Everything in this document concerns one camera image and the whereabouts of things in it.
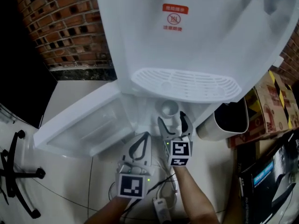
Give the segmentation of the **cardboard box striped tape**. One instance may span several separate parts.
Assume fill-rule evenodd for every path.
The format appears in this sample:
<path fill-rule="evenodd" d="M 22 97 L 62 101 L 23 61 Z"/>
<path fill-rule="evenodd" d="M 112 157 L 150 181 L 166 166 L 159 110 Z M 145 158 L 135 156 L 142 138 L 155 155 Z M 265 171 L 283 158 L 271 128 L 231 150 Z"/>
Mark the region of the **cardboard box striped tape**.
<path fill-rule="evenodd" d="M 245 95 L 249 127 L 228 139 L 228 147 L 268 139 L 299 128 L 299 106 L 293 90 L 279 74 L 268 71 Z"/>

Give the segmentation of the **long black box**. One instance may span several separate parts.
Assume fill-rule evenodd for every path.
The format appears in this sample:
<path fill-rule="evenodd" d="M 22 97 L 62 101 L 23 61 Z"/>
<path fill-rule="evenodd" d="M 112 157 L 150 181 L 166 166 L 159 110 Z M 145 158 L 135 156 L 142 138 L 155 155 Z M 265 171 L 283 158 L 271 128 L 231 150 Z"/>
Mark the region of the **long black box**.
<path fill-rule="evenodd" d="M 260 157 L 249 161 L 242 154 L 238 167 L 242 224 L 266 224 L 295 187 L 290 176 L 299 171 L 299 130 L 277 139 Z"/>

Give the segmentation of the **white water dispenser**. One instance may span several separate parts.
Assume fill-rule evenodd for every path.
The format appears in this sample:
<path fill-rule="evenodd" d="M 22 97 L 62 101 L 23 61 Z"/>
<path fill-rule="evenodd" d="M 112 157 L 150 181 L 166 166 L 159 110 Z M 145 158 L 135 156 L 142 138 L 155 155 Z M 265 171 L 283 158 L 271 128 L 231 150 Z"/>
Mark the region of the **white water dispenser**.
<path fill-rule="evenodd" d="M 157 132 L 158 99 L 132 75 L 162 68 L 233 78 L 241 87 L 219 103 L 173 100 L 194 126 L 218 105 L 238 102 L 270 69 L 299 19 L 299 0 L 281 0 L 268 15 L 263 0 L 97 0 L 119 89 L 136 98 L 134 132 Z"/>

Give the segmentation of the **white wall socket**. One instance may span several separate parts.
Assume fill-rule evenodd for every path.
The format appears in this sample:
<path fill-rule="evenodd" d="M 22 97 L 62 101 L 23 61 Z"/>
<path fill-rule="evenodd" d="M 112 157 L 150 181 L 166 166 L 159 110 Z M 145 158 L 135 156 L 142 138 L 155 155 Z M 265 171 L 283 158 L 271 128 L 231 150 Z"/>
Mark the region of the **white wall socket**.
<path fill-rule="evenodd" d="M 283 63 L 283 61 L 284 61 L 284 58 L 281 57 L 281 56 L 278 56 L 278 57 L 275 59 L 275 61 L 274 61 L 274 63 L 272 64 L 272 66 L 279 68 L 279 67 L 281 66 L 281 64 Z"/>

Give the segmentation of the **white hinged dispenser door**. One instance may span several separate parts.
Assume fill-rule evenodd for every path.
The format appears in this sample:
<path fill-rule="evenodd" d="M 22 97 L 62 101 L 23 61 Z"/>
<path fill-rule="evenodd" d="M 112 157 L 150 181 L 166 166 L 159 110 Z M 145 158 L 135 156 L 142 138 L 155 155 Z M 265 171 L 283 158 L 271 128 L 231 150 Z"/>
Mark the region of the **white hinged dispenser door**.
<path fill-rule="evenodd" d="M 137 127 L 136 98 L 117 81 L 90 92 L 42 125 L 35 148 L 68 157 L 92 157 L 119 142 Z"/>

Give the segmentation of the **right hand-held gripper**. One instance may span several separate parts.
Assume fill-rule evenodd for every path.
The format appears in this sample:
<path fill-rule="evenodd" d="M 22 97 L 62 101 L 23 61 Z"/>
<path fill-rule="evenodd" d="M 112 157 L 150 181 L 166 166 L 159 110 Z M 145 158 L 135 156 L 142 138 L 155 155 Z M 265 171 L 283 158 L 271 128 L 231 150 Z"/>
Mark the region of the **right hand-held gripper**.
<path fill-rule="evenodd" d="M 161 117 L 157 118 L 160 134 L 164 141 L 164 154 L 168 166 L 184 167 L 192 157 L 193 143 L 190 141 L 193 134 L 193 124 L 188 116 L 180 111 L 182 133 L 179 138 L 176 133 L 171 133 Z"/>

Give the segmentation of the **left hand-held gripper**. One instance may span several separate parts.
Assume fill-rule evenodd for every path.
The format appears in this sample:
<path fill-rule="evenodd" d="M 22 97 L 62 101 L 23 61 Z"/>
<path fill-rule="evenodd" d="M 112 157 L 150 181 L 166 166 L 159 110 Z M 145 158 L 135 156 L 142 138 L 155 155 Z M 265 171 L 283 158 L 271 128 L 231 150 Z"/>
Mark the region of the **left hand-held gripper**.
<path fill-rule="evenodd" d="M 155 173 L 155 168 L 148 166 L 151 165 L 151 144 L 149 132 L 135 135 L 124 143 L 115 174 L 118 197 L 143 199 L 147 195 Z"/>

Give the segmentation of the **black office chair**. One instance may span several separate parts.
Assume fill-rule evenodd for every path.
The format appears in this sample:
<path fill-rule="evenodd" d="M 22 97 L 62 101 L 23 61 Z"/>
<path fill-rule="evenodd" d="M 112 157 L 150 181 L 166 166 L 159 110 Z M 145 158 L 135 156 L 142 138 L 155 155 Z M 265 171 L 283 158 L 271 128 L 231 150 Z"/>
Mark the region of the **black office chair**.
<path fill-rule="evenodd" d="M 30 210 L 30 207 L 27 205 L 25 199 L 23 198 L 18 185 L 16 183 L 16 179 L 25 179 L 25 178 L 39 178 L 43 179 L 46 175 L 45 171 L 42 168 L 38 168 L 33 173 L 19 173 L 14 171 L 14 156 L 15 156 L 15 150 L 18 139 L 24 139 L 26 136 L 25 132 L 23 130 L 20 130 L 18 132 L 14 133 L 11 146 L 9 151 L 3 150 L 0 152 L 0 159 L 3 165 L 3 169 L 0 168 L 0 178 L 5 178 L 5 184 L 6 184 L 6 192 L 3 191 L 2 187 L 0 187 L 0 191 L 3 193 L 3 196 L 8 203 L 7 197 L 14 198 L 17 197 L 17 199 L 20 201 L 21 205 L 25 209 L 25 211 L 30 215 L 32 219 L 37 219 L 41 216 L 40 212 L 37 209 L 34 209 L 33 211 Z"/>

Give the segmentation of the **person's right forearm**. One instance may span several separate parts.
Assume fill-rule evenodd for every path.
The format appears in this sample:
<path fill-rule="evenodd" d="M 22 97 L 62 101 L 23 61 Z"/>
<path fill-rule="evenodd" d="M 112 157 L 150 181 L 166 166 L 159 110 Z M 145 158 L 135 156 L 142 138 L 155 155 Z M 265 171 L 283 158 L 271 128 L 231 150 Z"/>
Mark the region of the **person's right forearm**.
<path fill-rule="evenodd" d="M 173 169 L 190 224 L 220 224 L 213 205 L 197 185 L 187 167 L 174 167 Z"/>

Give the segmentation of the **person's left forearm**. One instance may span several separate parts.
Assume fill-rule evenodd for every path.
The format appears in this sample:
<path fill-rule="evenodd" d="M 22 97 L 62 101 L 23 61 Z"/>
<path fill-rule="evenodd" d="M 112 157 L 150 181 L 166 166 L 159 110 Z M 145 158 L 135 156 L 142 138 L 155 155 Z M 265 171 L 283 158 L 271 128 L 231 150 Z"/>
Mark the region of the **person's left forearm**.
<path fill-rule="evenodd" d="M 88 218 L 84 224 L 119 224 L 130 198 L 114 197 L 108 204 Z"/>

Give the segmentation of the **white slotted drip tray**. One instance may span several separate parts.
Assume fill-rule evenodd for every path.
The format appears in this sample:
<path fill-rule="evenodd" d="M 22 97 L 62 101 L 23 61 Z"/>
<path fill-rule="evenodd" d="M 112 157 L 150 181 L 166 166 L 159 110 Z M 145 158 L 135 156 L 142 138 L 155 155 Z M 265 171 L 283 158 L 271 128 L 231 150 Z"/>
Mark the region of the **white slotted drip tray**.
<path fill-rule="evenodd" d="M 242 91 L 231 77 L 186 70 L 142 68 L 131 81 L 153 95 L 190 103 L 230 101 Z"/>

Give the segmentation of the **black glass-door fridge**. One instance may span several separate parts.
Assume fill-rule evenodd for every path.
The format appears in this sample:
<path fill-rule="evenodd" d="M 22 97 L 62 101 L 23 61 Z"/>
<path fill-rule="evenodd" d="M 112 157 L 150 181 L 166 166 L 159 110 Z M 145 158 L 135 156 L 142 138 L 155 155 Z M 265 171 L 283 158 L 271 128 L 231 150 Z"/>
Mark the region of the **black glass-door fridge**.
<path fill-rule="evenodd" d="M 0 0 L 0 105 L 39 128 L 57 80 L 34 48 L 16 0 Z"/>

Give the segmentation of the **white cup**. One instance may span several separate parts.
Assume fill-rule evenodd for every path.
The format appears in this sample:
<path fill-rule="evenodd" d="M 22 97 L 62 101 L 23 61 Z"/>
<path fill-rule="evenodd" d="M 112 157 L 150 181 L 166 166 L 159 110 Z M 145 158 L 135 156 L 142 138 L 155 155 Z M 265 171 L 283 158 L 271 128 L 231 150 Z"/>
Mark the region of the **white cup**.
<path fill-rule="evenodd" d="M 169 99 L 158 99 L 155 103 L 158 116 L 167 126 L 178 126 L 178 103 Z"/>

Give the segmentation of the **white trash bin black liner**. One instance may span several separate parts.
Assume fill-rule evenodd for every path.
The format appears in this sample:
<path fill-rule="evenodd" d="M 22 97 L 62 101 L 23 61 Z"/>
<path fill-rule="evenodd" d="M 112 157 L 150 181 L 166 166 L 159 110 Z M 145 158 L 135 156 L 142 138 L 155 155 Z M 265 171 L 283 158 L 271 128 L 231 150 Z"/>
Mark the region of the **white trash bin black liner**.
<path fill-rule="evenodd" d="M 245 98 L 239 102 L 222 104 L 202 124 L 197 134 L 202 140 L 220 141 L 243 134 L 249 127 L 249 116 Z"/>

